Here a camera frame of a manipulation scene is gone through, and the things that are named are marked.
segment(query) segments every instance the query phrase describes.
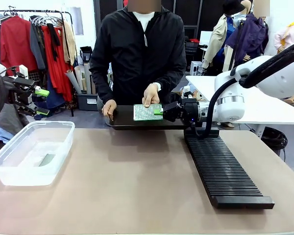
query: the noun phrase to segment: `circuit board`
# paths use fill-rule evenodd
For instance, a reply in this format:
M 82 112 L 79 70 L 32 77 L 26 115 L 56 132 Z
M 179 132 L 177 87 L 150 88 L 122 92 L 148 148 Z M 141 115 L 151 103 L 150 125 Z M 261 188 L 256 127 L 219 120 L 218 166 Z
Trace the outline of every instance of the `circuit board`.
M 134 121 L 163 120 L 162 115 L 155 115 L 155 111 L 162 108 L 161 104 L 151 104 L 145 108 L 143 104 L 134 105 Z

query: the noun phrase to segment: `mannequin hand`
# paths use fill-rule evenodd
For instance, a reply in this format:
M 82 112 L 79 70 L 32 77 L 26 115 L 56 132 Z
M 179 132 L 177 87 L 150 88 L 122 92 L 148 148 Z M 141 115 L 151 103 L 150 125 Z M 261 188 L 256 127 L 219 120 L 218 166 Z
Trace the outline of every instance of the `mannequin hand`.
M 156 84 L 150 84 L 144 92 L 143 104 L 146 108 L 149 108 L 150 104 L 159 103 L 158 86 Z
M 243 59 L 243 61 L 248 61 L 248 60 L 250 60 L 250 56 L 249 55 L 246 55 L 246 56 L 244 56 L 244 59 Z
M 284 51 L 285 50 L 285 47 L 284 46 L 280 46 L 279 48 L 278 48 L 278 52 L 279 53 L 281 53 L 282 51 Z
M 109 117 L 113 120 L 113 111 L 117 108 L 117 103 L 111 99 L 106 102 L 104 107 L 102 108 L 102 113 L 105 117 Z

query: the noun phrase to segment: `man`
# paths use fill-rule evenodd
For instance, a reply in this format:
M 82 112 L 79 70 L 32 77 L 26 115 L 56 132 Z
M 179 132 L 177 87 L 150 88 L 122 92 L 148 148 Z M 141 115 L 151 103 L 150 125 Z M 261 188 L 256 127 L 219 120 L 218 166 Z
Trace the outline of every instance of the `man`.
M 182 19 L 160 0 L 129 0 L 107 15 L 91 57 L 98 110 L 112 118 L 117 105 L 168 103 L 185 72 L 184 44 Z M 113 91 L 107 81 L 110 62 Z

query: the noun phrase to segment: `purple jacket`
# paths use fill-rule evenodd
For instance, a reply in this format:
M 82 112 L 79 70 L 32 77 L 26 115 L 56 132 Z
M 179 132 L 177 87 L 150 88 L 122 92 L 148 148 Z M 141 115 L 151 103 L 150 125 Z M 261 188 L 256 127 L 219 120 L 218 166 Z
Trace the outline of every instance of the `purple jacket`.
M 261 18 L 257 19 L 253 14 L 248 14 L 246 16 L 246 22 L 241 30 L 242 33 L 235 54 L 235 61 L 237 64 L 242 63 L 246 54 L 248 54 L 251 59 L 260 56 L 262 43 L 266 38 L 266 27 L 263 24 L 263 20 Z M 225 44 L 234 48 L 237 43 L 238 35 L 239 30 L 236 29 Z

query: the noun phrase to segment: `clear plastic bin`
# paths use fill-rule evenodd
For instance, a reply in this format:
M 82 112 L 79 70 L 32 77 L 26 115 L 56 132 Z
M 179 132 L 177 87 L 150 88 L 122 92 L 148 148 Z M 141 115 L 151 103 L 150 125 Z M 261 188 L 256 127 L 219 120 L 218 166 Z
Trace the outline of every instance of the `clear plastic bin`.
M 53 182 L 73 142 L 70 121 L 35 121 L 0 150 L 0 180 L 7 186 Z

